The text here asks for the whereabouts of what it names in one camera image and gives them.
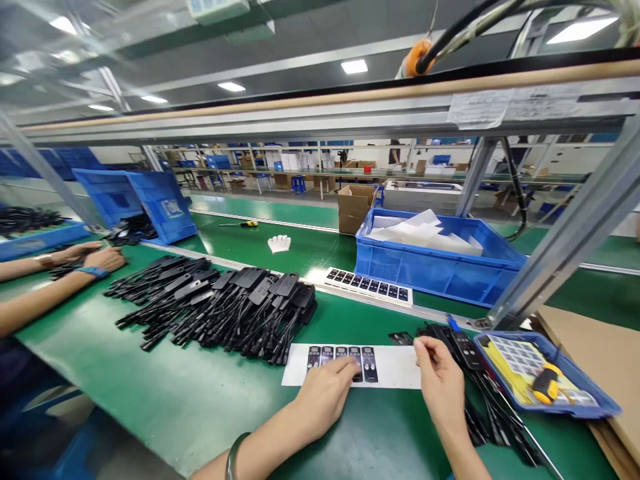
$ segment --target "blue wristband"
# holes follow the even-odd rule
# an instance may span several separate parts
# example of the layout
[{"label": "blue wristband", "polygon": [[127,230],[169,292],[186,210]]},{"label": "blue wristband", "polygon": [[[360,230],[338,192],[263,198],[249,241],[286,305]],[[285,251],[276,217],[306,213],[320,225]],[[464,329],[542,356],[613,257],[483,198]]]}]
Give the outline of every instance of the blue wristband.
[{"label": "blue wristband", "polygon": [[83,271],[84,273],[90,273],[98,279],[102,279],[109,274],[109,271],[102,267],[80,267],[75,271]]}]

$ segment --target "paper notice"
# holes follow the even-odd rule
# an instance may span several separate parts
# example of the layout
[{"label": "paper notice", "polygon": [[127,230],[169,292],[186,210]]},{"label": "paper notice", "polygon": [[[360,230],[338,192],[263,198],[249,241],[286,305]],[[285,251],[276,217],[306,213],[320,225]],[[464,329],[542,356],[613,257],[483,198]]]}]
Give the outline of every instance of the paper notice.
[{"label": "paper notice", "polygon": [[495,128],[502,123],[512,96],[513,89],[456,93],[447,121],[460,130]]},{"label": "paper notice", "polygon": [[515,89],[505,120],[545,120],[564,118],[576,108],[582,83],[540,85]]},{"label": "paper notice", "polygon": [[[340,347],[346,347],[346,354],[349,348],[356,345],[328,345],[326,343],[294,343],[289,350],[287,366],[282,376],[282,386],[299,387],[305,381],[308,370],[309,348],[313,346],[332,347],[338,356]],[[363,376],[365,381],[354,382],[354,388],[384,388],[384,389],[408,389],[420,390],[420,368],[415,364],[415,350],[413,346],[398,347],[390,345],[358,346],[365,354],[361,361]],[[375,353],[376,378],[374,382],[367,380],[367,371],[370,367],[367,364],[366,349]]]}]

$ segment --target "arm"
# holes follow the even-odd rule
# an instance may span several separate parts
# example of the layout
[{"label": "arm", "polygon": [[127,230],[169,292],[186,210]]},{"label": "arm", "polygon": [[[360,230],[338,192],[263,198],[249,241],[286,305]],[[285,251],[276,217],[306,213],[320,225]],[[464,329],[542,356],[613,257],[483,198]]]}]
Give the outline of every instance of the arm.
[{"label": "arm", "polygon": [[465,420],[465,378],[440,340],[413,342],[422,374],[422,395],[456,480],[491,480],[473,448]]},{"label": "arm", "polygon": [[[52,253],[51,259],[54,264],[62,265],[77,260],[84,252],[96,250],[101,246],[102,242],[99,241],[79,243],[66,250]],[[45,266],[36,260],[36,257],[0,263],[0,282],[24,277],[44,269]]]},{"label": "arm", "polygon": [[[90,254],[84,266],[102,267],[111,272],[124,264],[125,259],[120,254],[120,249],[105,249]],[[89,273],[74,271],[44,288],[0,303],[0,338],[6,338],[20,330],[94,280],[96,277]]]},{"label": "arm", "polygon": [[[236,456],[235,477],[263,480],[285,460],[318,440],[340,418],[353,376],[355,359],[343,357],[309,371],[293,402],[242,442]],[[191,480],[224,480],[229,451],[193,474]]]}]

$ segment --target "ceiling light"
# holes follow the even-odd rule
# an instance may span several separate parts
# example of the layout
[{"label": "ceiling light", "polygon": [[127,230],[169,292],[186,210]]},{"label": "ceiling light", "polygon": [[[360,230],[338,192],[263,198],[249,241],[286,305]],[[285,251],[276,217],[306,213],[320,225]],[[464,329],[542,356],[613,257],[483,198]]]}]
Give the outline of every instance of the ceiling light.
[{"label": "ceiling light", "polygon": [[618,20],[618,17],[610,17],[606,19],[588,20],[576,22],[562,30],[554,38],[547,42],[548,45],[554,43],[563,43],[568,41],[584,40],[599,32],[604,27]]},{"label": "ceiling light", "polygon": [[146,95],[144,97],[140,97],[142,98],[142,100],[146,100],[146,101],[150,101],[150,102],[154,102],[154,103],[166,103],[168,102],[168,100],[164,100],[160,97],[154,97],[153,95]]},{"label": "ceiling light", "polygon": [[[66,17],[58,17],[58,18],[56,18],[54,20],[51,20],[49,22],[49,24],[52,27],[55,27],[58,30],[62,30],[64,32],[70,33],[71,35],[77,35],[78,34],[78,32],[76,32],[75,28],[73,28],[73,24],[71,23],[71,20],[69,20]],[[87,30],[91,30],[91,27],[88,26],[86,23],[82,22],[82,25]]]},{"label": "ceiling light", "polygon": [[242,90],[246,90],[246,88],[238,85],[237,83],[234,82],[224,82],[224,83],[218,83],[218,87],[220,88],[224,88],[225,90],[229,90],[229,91],[242,91]]},{"label": "ceiling light", "polygon": [[89,108],[92,108],[94,110],[102,110],[102,111],[112,111],[113,110],[111,107],[108,107],[106,105],[89,105]]},{"label": "ceiling light", "polygon": [[369,70],[367,68],[367,62],[365,62],[364,60],[353,60],[350,62],[343,62],[342,68],[345,70],[347,75],[351,75],[352,73],[362,73]]}]

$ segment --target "bracelet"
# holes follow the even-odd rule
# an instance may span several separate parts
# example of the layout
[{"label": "bracelet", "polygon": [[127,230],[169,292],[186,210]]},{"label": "bracelet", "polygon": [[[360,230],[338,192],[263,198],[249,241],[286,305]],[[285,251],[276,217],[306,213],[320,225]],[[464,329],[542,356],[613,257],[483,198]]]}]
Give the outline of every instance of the bracelet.
[{"label": "bracelet", "polygon": [[235,458],[238,455],[238,448],[240,448],[240,444],[248,436],[250,436],[250,432],[243,433],[235,442],[233,442],[231,450],[229,450],[229,456],[227,457],[226,480],[235,480]]}]

